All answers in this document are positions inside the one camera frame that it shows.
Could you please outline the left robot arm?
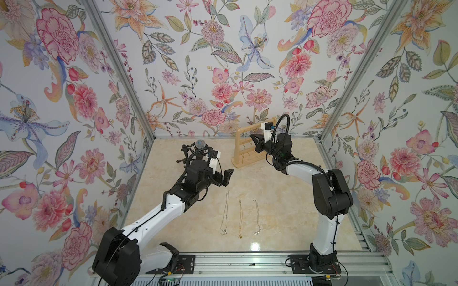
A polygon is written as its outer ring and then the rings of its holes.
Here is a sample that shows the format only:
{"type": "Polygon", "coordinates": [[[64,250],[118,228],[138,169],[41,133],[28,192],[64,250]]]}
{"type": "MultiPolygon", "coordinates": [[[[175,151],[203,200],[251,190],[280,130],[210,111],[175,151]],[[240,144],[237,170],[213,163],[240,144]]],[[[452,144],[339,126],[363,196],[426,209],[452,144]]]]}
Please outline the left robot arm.
{"type": "Polygon", "coordinates": [[[223,170],[221,153],[208,145],[194,143],[182,150],[184,171],[163,193],[161,203],[132,224],[122,229],[111,227],[103,234],[92,265],[99,283],[130,286],[141,274],[161,271],[166,276],[183,269],[178,264],[180,252],[172,245],[160,243],[148,253],[145,247],[164,227],[202,201],[201,192],[206,193],[212,185],[228,186],[234,170],[223,170]]]}

